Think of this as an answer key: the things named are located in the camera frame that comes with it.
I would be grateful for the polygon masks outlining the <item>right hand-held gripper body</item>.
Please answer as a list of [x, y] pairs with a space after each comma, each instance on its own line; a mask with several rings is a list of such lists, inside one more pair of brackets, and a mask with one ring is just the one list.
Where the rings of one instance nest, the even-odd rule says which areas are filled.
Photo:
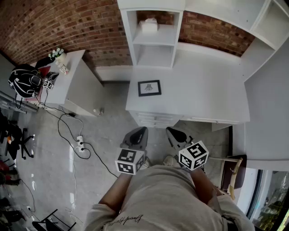
[[208, 159], [209, 151], [202, 141], [186, 144], [178, 152], [178, 162], [182, 167], [194, 170], [203, 166]]

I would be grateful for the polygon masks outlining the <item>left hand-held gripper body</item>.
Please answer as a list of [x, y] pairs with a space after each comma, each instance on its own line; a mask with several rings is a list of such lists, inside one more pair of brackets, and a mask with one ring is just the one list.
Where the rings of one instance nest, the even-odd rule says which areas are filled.
[[117, 171], [129, 175], [136, 175], [145, 163], [146, 144], [129, 145], [126, 142], [120, 144], [117, 149], [115, 165]]

